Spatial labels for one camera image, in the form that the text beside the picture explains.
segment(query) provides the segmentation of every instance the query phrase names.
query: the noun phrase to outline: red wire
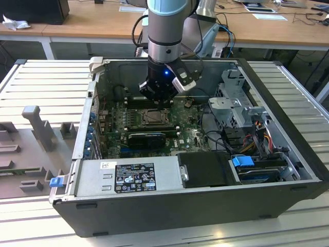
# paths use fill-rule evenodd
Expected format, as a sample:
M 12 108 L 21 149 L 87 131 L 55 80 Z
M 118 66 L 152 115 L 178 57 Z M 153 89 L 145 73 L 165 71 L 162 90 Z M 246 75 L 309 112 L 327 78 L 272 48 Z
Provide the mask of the red wire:
M 245 142 L 246 142 L 247 138 L 250 137 L 250 136 L 251 136 L 251 135 L 246 135 L 246 137 L 243 139 L 243 147 L 246 145 Z

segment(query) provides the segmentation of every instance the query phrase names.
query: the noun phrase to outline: warning label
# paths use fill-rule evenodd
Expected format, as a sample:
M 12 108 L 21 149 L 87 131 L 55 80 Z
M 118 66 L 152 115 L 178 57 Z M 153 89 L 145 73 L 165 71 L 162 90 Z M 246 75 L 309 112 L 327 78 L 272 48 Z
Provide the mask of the warning label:
M 154 164 L 117 165 L 115 167 L 116 193 L 156 190 Z

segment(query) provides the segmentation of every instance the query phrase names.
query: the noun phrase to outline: barcode sticker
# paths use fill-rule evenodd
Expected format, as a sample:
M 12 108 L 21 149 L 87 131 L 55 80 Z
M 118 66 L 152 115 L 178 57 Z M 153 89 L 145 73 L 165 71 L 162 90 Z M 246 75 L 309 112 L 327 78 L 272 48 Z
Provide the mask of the barcode sticker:
M 101 162 L 101 168 L 100 169 L 114 169 L 116 165 L 117 165 L 116 161 Z

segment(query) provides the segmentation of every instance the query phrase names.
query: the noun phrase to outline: computer case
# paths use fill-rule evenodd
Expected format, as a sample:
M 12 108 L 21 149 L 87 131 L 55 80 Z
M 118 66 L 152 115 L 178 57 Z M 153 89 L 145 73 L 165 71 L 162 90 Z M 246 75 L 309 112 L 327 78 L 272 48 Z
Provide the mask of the computer case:
M 16 21 L 30 23 L 63 24 L 70 9 L 67 0 L 2 0 L 2 16 Z

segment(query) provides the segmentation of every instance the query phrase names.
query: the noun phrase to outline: wire bundle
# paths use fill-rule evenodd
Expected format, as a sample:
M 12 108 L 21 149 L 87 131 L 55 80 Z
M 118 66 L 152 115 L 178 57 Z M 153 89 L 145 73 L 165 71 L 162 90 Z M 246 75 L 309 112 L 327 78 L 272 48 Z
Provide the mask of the wire bundle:
M 221 23 L 221 21 L 219 20 L 218 15 L 220 15 L 220 14 L 222 14 L 224 16 L 225 21 L 226 21 L 226 26 L 224 26 Z M 227 17 L 224 13 L 217 13 L 216 17 L 217 17 L 217 20 L 220 24 L 220 28 L 224 29 L 227 32 L 227 35 L 228 35 L 228 42 L 227 42 L 225 47 L 228 47 L 230 45 L 230 51 L 229 51 L 229 54 L 227 55 L 227 57 L 229 58 L 230 55 L 232 54 L 232 50 L 233 50 L 234 45 L 235 45 L 235 34 L 230 30 L 230 28 L 228 26 L 228 22 L 227 22 Z

